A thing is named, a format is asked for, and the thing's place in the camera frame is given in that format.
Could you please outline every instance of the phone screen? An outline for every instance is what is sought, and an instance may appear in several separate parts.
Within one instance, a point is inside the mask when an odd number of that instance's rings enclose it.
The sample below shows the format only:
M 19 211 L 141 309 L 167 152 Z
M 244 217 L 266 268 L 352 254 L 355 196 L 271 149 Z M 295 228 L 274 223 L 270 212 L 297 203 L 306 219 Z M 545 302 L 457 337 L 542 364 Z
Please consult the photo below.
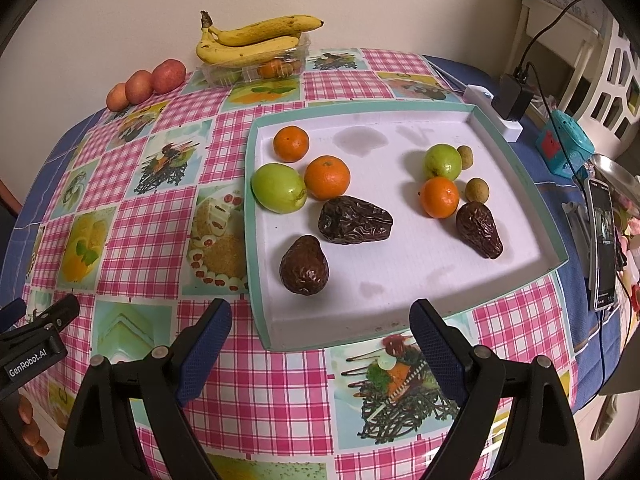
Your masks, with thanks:
M 596 250 L 600 272 L 596 308 L 612 303 L 616 290 L 616 231 L 613 225 L 609 189 L 590 181 L 593 218 L 596 227 Z

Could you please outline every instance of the blue gripper pad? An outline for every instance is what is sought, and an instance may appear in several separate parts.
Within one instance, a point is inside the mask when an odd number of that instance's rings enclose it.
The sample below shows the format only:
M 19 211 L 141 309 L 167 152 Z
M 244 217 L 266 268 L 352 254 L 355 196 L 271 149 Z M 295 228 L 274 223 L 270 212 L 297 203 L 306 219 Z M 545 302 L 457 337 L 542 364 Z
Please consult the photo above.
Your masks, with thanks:
M 231 306 L 224 300 L 214 301 L 220 301 L 220 306 L 207 322 L 180 368 L 180 383 L 175 398 L 182 407 L 200 396 L 211 368 L 231 330 Z
M 447 399 L 455 400 L 461 408 L 468 397 L 465 387 L 465 369 L 443 338 L 439 328 L 423 309 L 421 301 L 425 300 L 415 301 L 409 311 L 411 332 L 442 392 Z

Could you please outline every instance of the cake picture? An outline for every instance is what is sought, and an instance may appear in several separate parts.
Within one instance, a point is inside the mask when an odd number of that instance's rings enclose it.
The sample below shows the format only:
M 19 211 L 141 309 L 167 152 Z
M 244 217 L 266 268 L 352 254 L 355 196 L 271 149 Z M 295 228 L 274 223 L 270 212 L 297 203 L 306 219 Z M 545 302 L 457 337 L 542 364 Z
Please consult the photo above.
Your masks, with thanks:
M 187 294 L 248 290 L 244 255 L 244 215 L 239 186 L 200 190 L 186 253 L 195 291 Z

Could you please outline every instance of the bunch of bananas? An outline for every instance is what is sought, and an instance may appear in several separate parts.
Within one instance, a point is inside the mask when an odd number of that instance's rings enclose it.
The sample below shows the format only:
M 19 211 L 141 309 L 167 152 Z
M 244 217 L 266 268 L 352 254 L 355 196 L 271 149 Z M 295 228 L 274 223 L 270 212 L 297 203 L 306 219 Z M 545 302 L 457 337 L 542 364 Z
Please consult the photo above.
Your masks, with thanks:
M 273 59 L 281 52 L 298 45 L 300 34 L 322 27 L 322 21 L 296 14 L 253 23 L 236 30 L 218 30 L 208 12 L 202 16 L 202 38 L 196 46 L 197 56 L 205 63 L 241 67 Z

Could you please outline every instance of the blue toy box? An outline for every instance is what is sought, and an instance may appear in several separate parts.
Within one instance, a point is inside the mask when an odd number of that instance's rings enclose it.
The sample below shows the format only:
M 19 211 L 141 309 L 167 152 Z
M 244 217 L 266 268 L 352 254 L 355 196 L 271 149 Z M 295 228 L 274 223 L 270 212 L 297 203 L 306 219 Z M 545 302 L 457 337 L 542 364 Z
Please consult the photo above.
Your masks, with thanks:
M 551 115 L 558 128 L 560 141 L 569 156 L 571 165 L 577 172 L 580 167 L 595 153 L 593 143 L 574 119 L 560 110 L 553 110 Z M 551 173 L 571 178 L 574 176 L 558 142 L 551 119 L 542 128 L 536 147 Z

